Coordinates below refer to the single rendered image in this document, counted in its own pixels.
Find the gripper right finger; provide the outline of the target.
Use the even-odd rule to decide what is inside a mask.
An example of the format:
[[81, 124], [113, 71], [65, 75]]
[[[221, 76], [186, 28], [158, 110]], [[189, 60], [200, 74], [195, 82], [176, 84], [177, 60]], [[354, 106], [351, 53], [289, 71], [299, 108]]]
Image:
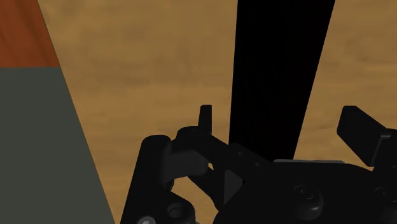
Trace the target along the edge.
[[367, 167], [397, 174], [397, 129], [383, 126], [357, 106], [344, 106], [337, 135]]

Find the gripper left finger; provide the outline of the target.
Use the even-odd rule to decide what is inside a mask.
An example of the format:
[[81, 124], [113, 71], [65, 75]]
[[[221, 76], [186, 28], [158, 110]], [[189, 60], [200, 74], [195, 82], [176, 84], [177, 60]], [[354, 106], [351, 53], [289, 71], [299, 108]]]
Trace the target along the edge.
[[191, 202], [172, 192], [175, 179], [189, 177], [226, 218], [242, 204], [241, 186], [257, 181], [269, 162], [239, 144], [212, 135], [212, 107], [202, 105], [198, 125], [175, 139], [145, 137], [141, 143], [120, 224], [197, 224]]

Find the black robot stand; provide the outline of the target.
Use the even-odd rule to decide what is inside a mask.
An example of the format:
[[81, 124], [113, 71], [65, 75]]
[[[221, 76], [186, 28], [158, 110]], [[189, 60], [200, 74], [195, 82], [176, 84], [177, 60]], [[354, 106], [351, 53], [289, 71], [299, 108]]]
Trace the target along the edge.
[[238, 0], [229, 142], [292, 159], [335, 0]]

